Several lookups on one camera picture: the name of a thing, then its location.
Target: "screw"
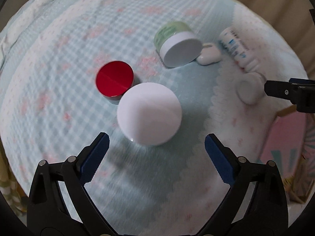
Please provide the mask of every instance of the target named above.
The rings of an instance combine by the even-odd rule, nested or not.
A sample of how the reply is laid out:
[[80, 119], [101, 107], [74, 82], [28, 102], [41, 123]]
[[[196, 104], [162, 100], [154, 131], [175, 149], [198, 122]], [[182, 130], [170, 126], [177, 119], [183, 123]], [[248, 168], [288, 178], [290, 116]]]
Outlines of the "screw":
[[276, 165], [276, 163], [274, 161], [270, 160], [268, 162], [268, 165], [271, 166], [271, 167], [274, 167]]
[[68, 158], [68, 162], [74, 162], [76, 160], [76, 157], [75, 156], [70, 156]]
[[245, 157], [240, 156], [240, 157], [238, 158], [238, 161], [239, 161], [240, 163], [245, 163], [247, 160], [246, 160]]
[[41, 160], [39, 163], [38, 163], [38, 165], [40, 165], [40, 166], [44, 166], [46, 164], [46, 161], [45, 160]]

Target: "red jar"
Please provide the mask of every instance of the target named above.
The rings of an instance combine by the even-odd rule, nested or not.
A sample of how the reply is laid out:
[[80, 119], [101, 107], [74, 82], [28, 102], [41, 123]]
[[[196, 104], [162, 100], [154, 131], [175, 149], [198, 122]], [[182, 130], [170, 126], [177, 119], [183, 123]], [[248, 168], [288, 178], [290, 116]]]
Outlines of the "red jar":
[[133, 70], [123, 61], [109, 62], [98, 71], [95, 83], [105, 98], [118, 104], [122, 95], [133, 86]]

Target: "green jar with white lid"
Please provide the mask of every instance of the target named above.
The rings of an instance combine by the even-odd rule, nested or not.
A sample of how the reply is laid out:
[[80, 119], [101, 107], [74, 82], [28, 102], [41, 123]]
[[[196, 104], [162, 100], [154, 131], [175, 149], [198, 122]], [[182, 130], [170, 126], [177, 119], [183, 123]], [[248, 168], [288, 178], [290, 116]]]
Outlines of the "green jar with white lid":
[[161, 27], [154, 37], [154, 45], [167, 67], [179, 67], [196, 59], [202, 50], [202, 42], [190, 27], [174, 21]]

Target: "checkered tablecloth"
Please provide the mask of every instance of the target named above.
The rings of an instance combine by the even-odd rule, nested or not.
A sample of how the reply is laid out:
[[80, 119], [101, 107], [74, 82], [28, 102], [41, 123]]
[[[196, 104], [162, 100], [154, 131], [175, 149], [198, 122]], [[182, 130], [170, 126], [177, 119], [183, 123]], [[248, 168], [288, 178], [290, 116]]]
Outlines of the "checkered tablecloth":
[[[275, 112], [288, 103], [242, 104], [233, 80], [243, 72], [223, 50], [223, 61], [211, 66], [164, 67], [153, 37], [174, 20], [186, 22], [203, 42], [216, 42], [233, 25], [268, 79], [306, 78], [276, 31], [234, 0], [31, 0], [0, 34], [0, 134], [27, 193], [41, 159], [64, 161], [103, 131], [111, 146], [86, 189], [117, 232], [190, 234], [209, 219], [227, 186], [205, 153], [205, 136], [216, 133], [237, 155], [255, 161]], [[117, 106], [95, 86], [97, 70], [112, 60], [176, 94], [183, 120], [168, 143], [142, 147], [123, 136]]]

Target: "light blue fabric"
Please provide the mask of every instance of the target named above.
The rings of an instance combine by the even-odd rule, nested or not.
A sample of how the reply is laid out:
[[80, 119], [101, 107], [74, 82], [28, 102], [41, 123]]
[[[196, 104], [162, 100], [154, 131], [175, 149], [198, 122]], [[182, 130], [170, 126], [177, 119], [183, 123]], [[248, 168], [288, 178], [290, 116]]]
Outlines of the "light blue fabric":
[[[12, 76], [40, 33], [77, 1], [52, 0], [19, 36], [3, 63], [0, 105], [4, 105]], [[216, 42], [232, 23], [234, 5], [231, 0], [101, 0], [65, 24], [37, 59], [27, 84], [21, 86], [13, 116], [5, 118], [10, 127], [5, 129], [3, 144], [23, 189], [29, 192], [41, 159], [64, 161], [77, 155], [99, 132], [106, 132], [110, 149], [86, 189], [118, 233], [137, 235], [143, 231], [193, 154], [221, 66], [192, 62], [165, 68], [155, 52], [153, 37], [163, 24], [180, 20], [203, 42]], [[93, 37], [91, 29], [98, 25], [103, 30], [96, 30]], [[59, 47], [60, 39], [66, 36], [68, 41]], [[95, 68], [102, 59], [125, 61], [142, 82], [163, 84], [176, 94], [183, 120], [168, 143], [141, 147], [123, 136], [117, 126], [117, 106], [110, 104], [94, 84]], [[75, 216], [73, 208], [70, 213]]]

